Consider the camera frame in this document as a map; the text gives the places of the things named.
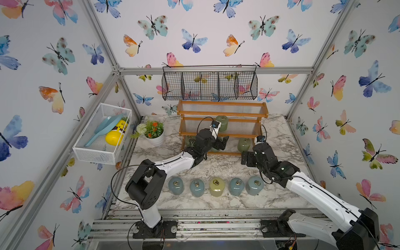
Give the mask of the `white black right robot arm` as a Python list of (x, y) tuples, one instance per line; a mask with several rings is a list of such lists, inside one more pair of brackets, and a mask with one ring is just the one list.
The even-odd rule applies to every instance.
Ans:
[(328, 217), (321, 220), (287, 209), (277, 219), (275, 231), (281, 235), (304, 234), (339, 250), (375, 250), (380, 241), (378, 215), (361, 210), (330, 193), (307, 177), (289, 161), (279, 161), (272, 147), (258, 142), (251, 152), (243, 152), (241, 163), (304, 198)]

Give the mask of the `blue canister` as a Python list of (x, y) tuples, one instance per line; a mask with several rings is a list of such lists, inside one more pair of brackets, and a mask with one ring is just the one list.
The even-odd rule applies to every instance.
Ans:
[(181, 195), (184, 191), (184, 182), (180, 177), (172, 177), (169, 180), (168, 187), (174, 195)]
[(264, 181), (260, 176), (251, 176), (245, 188), (249, 195), (257, 196), (264, 188)]
[(190, 183), (190, 190), (194, 197), (201, 197), (205, 191), (204, 182), (201, 179), (195, 179)]
[(229, 182), (229, 191), (233, 196), (240, 196), (245, 188), (245, 183), (240, 178), (233, 178)]

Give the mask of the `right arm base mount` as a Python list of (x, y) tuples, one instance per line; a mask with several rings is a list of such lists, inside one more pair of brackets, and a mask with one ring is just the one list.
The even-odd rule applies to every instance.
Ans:
[(276, 219), (267, 219), (260, 221), (260, 231), (263, 237), (290, 237), (298, 236), (289, 226), (289, 217), (295, 214), (296, 211), (292, 209), (285, 210)]

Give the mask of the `yellow canister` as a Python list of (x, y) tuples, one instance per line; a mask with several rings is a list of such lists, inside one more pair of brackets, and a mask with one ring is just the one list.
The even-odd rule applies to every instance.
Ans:
[(225, 189), (225, 182), (220, 177), (214, 177), (210, 180), (210, 194), (213, 197), (220, 197), (223, 195)]

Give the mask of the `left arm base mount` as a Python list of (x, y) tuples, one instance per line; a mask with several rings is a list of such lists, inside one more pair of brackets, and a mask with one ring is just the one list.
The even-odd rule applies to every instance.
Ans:
[(133, 239), (175, 239), (178, 223), (173, 220), (161, 220), (154, 228), (150, 228), (143, 221), (139, 221), (131, 231)]

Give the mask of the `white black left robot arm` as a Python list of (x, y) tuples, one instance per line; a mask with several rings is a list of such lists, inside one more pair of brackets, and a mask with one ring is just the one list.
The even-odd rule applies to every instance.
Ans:
[(228, 136), (218, 139), (217, 129), (203, 129), (196, 135), (194, 145), (185, 148), (177, 156), (157, 162), (149, 159), (141, 162), (128, 181), (125, 191), (138, 206), (142, 222), (148, 228), (154, 229), (161, 222), (156, 202), (166, 179), (199, 165), (207, 159), (207, 153), (212, 148), (223, 151), (228, 140)]

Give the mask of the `green canister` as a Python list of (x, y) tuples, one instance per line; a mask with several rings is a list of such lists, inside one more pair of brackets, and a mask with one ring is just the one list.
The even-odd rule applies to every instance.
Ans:
[(216, 120), (221, 123), (219, 132), (225, 132), (228, 129), (229, 118), (227, 116), (217, 116)]
[(250, 138), (240, 138), (237, 149), (239, 152), (246, 152), (250, 149), (250, 146), (252, 145), (252, 140)]
[(185, 137), (185, 148), (193, 148), (195, 146), (196, 137), (186, 136)]
[(214, 153), (215, 153), (215, 152), (219, 152), (219, 151), (220, 151), (220, 149), (215, 149), (215, 148), (211, 148), (211, 149), (210, 149), (210, 152), (214, 152)]

